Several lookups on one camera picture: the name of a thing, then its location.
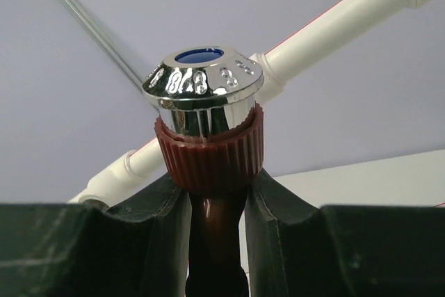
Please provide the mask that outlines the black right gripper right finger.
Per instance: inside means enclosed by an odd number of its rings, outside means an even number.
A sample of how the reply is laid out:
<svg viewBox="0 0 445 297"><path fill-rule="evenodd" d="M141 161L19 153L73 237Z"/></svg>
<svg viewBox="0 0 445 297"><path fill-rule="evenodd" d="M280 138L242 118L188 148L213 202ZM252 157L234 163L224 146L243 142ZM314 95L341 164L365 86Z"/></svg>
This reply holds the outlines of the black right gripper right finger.
<svg viewBox="0 0 445 297"><path fill-rule="evenodd" d="M444 210L316 208L261 172L245 228L253 296L443 296Z"/></svg>

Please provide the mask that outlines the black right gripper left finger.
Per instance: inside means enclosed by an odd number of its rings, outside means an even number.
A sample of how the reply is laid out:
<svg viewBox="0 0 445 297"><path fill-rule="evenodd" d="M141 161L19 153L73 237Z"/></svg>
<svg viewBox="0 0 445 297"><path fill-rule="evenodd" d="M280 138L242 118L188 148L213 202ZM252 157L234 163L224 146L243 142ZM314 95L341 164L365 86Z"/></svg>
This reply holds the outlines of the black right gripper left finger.
<svg viewBox="0 0 445 297"><path fill-rule="evenodd" d="M162 176L101 211L1 206L2 296L183 296L191 206Z"/></svg>

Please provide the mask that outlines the brown faucet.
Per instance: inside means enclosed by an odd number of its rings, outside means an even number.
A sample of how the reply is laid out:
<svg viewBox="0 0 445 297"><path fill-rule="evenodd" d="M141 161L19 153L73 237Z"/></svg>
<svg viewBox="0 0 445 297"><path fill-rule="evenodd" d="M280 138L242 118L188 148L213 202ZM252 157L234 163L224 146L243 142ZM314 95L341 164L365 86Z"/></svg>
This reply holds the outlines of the brown faucet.
<svg viewBox="0 0 445 297"><path fill-rule="evenodd" d="M205 46L166 56L143 93L173 182L188 193L187 296L247 296L239 222L264 163L261 66L235 49Z"/></svg>

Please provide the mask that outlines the white PVC pipe frame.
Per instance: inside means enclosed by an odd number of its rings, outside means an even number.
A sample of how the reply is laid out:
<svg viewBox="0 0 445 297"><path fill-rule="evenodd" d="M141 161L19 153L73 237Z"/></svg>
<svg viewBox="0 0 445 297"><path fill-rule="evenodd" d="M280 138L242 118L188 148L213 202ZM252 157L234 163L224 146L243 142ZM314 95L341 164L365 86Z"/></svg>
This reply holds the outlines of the white PVC pipe frame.
<svg viewBox="0 0 445 297"><path fill-rule="evenodd" d="M303 70L342 48L361 34L405 8L420 8L431 0L341 0L286 40L250 60L263 71L264 83L255 98L263 104L277 97ZM72 198L74 204L96 203L112 207L146 184L151 174L166 166L155 136L137 150L116 159L90 179Z"/></svg>

